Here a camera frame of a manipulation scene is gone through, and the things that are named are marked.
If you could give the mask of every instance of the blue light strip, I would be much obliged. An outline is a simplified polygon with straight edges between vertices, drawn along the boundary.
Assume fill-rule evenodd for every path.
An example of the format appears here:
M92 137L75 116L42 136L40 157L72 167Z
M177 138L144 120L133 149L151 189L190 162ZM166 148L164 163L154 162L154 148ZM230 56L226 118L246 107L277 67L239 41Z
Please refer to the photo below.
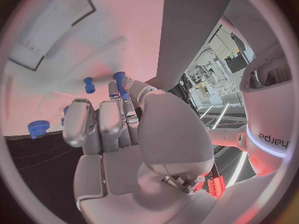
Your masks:
M255 146L257 146L258 148L262 149L263 151L265 151L265 152L267 152L267 153L269 153L269 154L272 154L272 155L274 155L274 156L276 156L276 157L279 157L279 158L284 158L284 157L286 156L285 153L279 153L279 152L276 152L276 151L274 151L274 150L271 150L271 149L269 149L269 148L267 148L267 147L261 145L261 144L260 144L260 143L259 143L253 136L252 136L251 132L249 131L248 126L247 126L247 128L246 128L246 132L247 132L247 136L248 136L248 138L250 139L250 141L251 141Z

